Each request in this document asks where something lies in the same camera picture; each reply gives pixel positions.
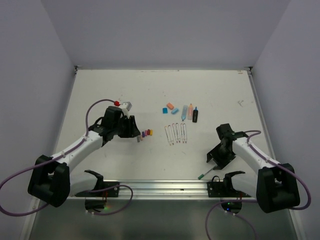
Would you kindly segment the green cap thin pen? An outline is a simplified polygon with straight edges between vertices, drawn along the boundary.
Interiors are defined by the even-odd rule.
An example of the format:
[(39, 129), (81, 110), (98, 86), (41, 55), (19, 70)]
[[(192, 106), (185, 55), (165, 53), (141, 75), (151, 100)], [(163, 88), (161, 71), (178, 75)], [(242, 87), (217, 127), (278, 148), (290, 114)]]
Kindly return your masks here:
[(215, 170), (215, 168), (213, 167), (213, 168), (211, 168), (211, 169), (209, 169), (208, 171), (206, 171), (205, 173), (202, 173), (201, 175), (199, 175), (198, 177), (197, 177), (197, 179), (198, 180), (201, 180), (201, 179), (203, 179), (206, 175), (208, 175), (210, 172), (212, 172), (212, 171), (214, 171)]

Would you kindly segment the yellow cap thin pen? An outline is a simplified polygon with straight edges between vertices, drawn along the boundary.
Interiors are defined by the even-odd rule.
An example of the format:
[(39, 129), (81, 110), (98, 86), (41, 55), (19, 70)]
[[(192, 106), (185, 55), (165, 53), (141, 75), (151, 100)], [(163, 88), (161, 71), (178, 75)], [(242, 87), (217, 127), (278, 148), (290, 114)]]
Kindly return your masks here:
[(172, 145), (172, 141), (171, 141), (171, 137), (170, 137), (170, 134), (169, 134), (169, 131), (168, 131), (168, 126), (165, 126), (164, 130), (165, 130), (165, 134), (166, 134), (166, 138), (167, 138), (168, 144), (171, 146)]

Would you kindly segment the dark red cap thin pen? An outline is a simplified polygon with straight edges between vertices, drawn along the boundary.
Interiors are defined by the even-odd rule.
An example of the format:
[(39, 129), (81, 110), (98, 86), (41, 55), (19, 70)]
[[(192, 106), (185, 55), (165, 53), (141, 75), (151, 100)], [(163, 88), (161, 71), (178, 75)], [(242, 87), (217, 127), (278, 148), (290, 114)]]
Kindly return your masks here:
[(171, 145), (174, 145), (174, 142), (175, 142), (174, 132), (173, 132), (172, 126), (170, 124), (168, 125), (168, 131), (169, 131), (169, 138), (171, 141)]

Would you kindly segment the light blue highlighter cap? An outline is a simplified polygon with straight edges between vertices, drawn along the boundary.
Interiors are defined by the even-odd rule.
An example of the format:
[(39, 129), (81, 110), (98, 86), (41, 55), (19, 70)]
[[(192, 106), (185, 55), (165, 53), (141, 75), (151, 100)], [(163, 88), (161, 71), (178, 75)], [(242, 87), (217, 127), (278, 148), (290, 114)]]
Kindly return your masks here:
[(163, 114), (167, 114), (167, 113), (168, 113), (168, 109), (167, 109), (166, 107), (164, 107), (164, 108), (162, 109), (162, 113), (163, 113)]

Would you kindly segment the pink cap thin pen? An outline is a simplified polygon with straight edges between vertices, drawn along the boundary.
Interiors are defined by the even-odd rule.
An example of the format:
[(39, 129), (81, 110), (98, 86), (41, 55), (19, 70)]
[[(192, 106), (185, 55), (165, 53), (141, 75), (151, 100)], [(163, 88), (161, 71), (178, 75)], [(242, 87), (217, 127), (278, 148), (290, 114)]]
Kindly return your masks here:
[(178, 143), (179, 139), (177, 137), (176, 125), (174, 123), (172, 124), (172, 132), (173, 132), (175, 142)]

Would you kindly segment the grey cap thin pen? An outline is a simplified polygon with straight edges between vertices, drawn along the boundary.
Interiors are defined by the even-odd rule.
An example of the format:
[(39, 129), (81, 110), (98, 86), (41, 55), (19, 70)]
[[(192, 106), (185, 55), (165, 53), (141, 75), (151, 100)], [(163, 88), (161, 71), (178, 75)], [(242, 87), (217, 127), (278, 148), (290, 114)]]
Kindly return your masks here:
[(183, 139), (184, 139), (184, 143), (187, 143), (187, 128), (186, 128), (186, 124), (183, 123)]

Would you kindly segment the purple cap thin pen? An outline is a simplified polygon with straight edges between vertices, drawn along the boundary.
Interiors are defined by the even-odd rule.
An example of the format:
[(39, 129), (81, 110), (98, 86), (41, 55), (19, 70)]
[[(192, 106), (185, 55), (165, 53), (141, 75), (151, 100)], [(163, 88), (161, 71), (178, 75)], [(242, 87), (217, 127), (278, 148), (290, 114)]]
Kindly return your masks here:
[(181, 142), (181, 137), (180, 137), (180, 130), (179, 130), (179, 124), (175, 124), (175, 131), (176, 131), (176, 136), (177, 136), (177, 143)]

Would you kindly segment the orange highlighter cap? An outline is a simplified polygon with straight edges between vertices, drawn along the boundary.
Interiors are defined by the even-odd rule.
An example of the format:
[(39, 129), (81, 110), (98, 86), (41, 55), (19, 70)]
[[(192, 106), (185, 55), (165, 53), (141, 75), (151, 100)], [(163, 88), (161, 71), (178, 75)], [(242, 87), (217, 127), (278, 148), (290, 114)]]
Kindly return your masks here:
[(167, 103), (167, 108), (169, 108), (170, 110), (173, 110), (174, 109), (174, 106), (169, 102)]

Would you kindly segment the black blue cap highlighter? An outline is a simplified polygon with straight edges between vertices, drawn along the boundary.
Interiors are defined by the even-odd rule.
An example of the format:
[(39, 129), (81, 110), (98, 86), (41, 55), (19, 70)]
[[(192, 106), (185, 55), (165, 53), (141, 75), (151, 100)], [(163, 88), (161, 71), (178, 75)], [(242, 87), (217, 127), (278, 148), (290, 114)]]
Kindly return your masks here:
[(199, 114), (198, 108), (195, 107), (193, 110), (193, 113), (192, 113), (192, 122), (193, 123), (196, 123), (198, 121), (198, 114)]

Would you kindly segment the orange highlighter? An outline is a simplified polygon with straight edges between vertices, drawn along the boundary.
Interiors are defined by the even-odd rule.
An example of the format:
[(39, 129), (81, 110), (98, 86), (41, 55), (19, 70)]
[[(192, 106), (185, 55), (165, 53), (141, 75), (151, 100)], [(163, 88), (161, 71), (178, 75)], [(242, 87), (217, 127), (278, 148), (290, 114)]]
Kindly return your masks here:
[(192, 120), (193, 119), (193, 111), (194, 111), (193, 105), (190, 104), (188, 106), (188, 111), (187, 111), (187, 119), (188, 120)]

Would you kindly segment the light blue highlighter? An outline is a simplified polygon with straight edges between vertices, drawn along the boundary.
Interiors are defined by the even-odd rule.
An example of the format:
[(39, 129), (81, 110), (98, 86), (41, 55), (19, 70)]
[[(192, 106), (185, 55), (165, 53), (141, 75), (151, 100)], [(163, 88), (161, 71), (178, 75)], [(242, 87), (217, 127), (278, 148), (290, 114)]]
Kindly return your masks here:
[(182, 113), (181, 113), (181, 120), (182, 121), (187, 119), (187, 114), (188, 114), (188, 106), (184, 105), (182, 108)]

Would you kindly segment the orange cap thin pen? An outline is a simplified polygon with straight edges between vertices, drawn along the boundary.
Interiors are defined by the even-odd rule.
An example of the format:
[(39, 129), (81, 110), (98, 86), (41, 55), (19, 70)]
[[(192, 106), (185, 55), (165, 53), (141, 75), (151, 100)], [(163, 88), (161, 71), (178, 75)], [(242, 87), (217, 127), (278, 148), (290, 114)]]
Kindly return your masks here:
[(181, 142), (185, 142), (185, 129), (184, 129), (184, 124), (180, 124), (180, 137), (181, 137)]

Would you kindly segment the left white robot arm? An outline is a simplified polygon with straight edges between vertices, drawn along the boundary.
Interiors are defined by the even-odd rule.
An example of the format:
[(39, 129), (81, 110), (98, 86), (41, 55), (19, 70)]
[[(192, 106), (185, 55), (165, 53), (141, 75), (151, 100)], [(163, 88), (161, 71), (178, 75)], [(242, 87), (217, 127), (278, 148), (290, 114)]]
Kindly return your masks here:
[(35, 162), (27, 192), (53, 207), (61, 206), (71, 194), (101, 195), (108, 187), (101, 174), (92, 170), (85, 170), (81, 177), (71, 178), (70, 174), (114, 136), (128, 139), (141, 134), (135, 117), (129, 115), (131, 107), (130, 102), (109, 106), (78, 141), (52, 156), (41, 155)]

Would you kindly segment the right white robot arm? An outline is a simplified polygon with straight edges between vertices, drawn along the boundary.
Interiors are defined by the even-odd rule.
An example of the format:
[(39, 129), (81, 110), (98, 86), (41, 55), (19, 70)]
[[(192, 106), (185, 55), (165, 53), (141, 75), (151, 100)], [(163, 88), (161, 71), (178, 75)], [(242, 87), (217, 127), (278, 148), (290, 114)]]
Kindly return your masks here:
[(252, 169), (226, 173), (221, 181), (207, 183), (208, 196), (236, 197), (246, 194), (257, 200), (265, 213), (290, 209), (300, 204), (300, 194), (294, 168), (289, 163), (281, 164), (258, 149), (244, 131), (235, 132), (230, 124), (216, 128), (219, 144), (206, 155), (207, 162), (214, 161), (215, 170), (222, 170), (236, 157)]

